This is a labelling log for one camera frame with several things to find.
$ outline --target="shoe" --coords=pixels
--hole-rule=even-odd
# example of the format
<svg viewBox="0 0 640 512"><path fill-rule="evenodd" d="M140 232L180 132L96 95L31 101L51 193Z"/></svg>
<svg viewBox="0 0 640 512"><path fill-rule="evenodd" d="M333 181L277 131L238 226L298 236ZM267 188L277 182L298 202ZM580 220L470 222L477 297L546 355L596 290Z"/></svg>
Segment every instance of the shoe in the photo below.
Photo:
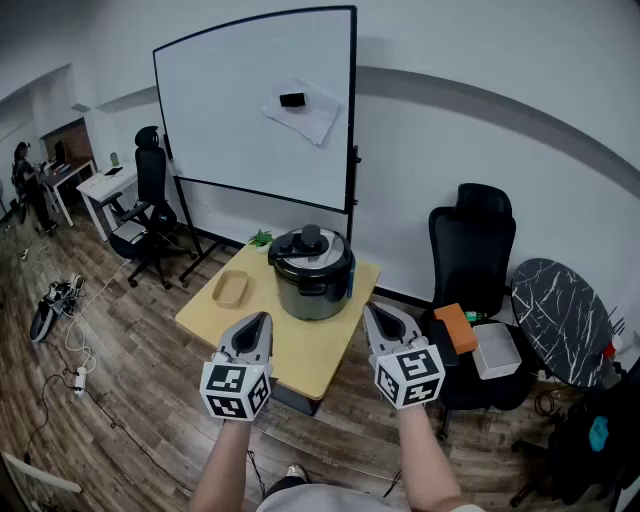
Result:
<svg viewBox="0 0 640 512"><path fill-rule="evenodd" d="M303 469L300 464L291 464L287 468L286 476L296 476L298 478L302 478L306 483L309 483L309 477L307 476L307 472Z"/></svg>

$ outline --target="orange box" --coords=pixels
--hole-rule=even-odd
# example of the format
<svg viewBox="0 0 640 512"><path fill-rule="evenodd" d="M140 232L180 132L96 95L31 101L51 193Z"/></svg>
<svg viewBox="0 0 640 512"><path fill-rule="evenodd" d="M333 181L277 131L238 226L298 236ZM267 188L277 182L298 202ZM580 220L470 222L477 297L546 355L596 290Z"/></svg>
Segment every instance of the orange box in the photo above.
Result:
<svg viewBox="0 0 640 512"><path fill-rule="evenodd" d="M433 316L436 320L442 320L447 326L456 354L471 352L478 348L478 338L476 338L460 304L438 308L433 312Z"/></svg>

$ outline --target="marble table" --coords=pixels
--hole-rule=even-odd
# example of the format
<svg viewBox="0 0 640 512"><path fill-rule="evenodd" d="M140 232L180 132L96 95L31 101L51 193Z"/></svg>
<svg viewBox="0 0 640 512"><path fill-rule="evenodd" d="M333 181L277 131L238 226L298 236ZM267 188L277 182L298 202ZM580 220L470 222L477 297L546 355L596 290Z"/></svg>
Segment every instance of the marble table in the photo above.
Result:
<svg viewBox="0 0 640 512"><path fill-rule="evenodd" d="M544 258L522 263L511 286L518 324L543 364L567 384L597 384L613 329L595 290L570 268Z"/></svg>

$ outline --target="forearm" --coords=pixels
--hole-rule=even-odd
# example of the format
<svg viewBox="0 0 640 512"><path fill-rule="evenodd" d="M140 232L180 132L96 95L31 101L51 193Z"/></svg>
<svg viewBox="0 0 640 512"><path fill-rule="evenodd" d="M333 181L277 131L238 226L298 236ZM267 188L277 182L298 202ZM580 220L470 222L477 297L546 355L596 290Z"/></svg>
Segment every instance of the forearm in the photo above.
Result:
<svg viewBox="0 0 640 512"><path fill-rule="evenodd" d="M422 405L398 411L402 480L412 510L448 512L464 502Z"/></svg>
<svg viewBox="0 0 640 512"><path fill-rule="evenodd" d="M190 512L240 512L251 424L227 421L189 502Z"/></svg>

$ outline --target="rice cooker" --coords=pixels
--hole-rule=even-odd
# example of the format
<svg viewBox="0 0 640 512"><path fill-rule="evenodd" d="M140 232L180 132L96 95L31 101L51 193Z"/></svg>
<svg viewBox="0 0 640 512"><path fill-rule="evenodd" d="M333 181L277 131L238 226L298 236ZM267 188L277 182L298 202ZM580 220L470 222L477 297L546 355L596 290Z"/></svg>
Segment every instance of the rice cooker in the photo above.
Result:
<svg viewBox="0 0 640 512"><path fill-rule="evenodd" d="M282 307L302 320L338 313L351 296L355 258L340 234L314 224L279 236L269 249Z"/></svg>

